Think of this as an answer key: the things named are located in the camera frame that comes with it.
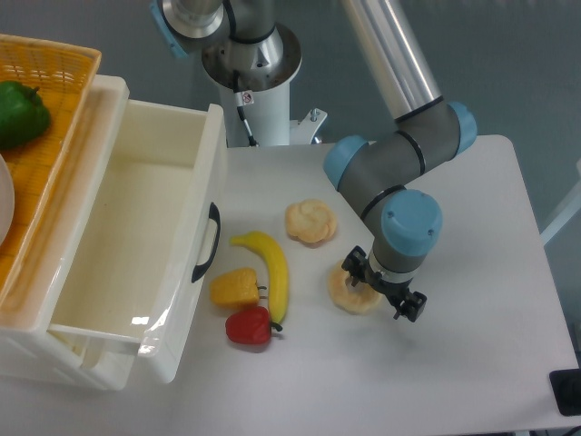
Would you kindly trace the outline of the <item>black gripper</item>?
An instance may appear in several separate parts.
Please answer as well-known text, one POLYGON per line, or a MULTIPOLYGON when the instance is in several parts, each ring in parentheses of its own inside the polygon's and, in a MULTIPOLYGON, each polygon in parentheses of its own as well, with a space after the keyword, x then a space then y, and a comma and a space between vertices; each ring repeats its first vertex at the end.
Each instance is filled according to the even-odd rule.
POLYGON ((377 292, 391 298, 391 304, 396 310, 394 320, 403 317, 415 322, 423 313, 427 296, 409 289, 418 268, 409 272, 391 271, 376 258, 368 259, 366 252, 356 245, 343 260, 341 269, 348 273, 350 286, 368 283, 377 292))

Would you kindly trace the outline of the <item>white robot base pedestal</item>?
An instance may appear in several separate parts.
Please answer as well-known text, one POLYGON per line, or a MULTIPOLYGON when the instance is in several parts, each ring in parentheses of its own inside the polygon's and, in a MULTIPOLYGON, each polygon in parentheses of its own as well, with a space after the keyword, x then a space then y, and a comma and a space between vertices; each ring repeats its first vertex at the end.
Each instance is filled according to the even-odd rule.
POLYGON ((228 38, 202 51, 202 65, 219 90, 230 148, 288 145, 291 81, 300 70, 300 43, 276 24, 259 42, 228 38))

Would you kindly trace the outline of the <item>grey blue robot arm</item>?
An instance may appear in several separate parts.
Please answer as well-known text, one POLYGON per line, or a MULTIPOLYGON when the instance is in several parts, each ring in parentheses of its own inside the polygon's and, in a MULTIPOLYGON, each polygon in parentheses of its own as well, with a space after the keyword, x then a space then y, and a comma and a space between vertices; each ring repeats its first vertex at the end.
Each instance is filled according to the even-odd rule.
MULTIPOLYGON (((465 105, 443 98, 399 2, 343 7, 397 126, 375 143, 345 137, 325 157, 330 182, 374 238, 369 251, 353 249, 343 265, 353 282, 368 284, 397 316, 415 321, 427 299, 409 286, 437 242, 442 213, 409 183, 466 151, 478 128, 465 105)), ((227 145, 312 142, 310 120, 290 118, 300 43, 276 21, 273 2, 154 1, 150 11, 174 56, 200 53, 220 92, 227 145)))

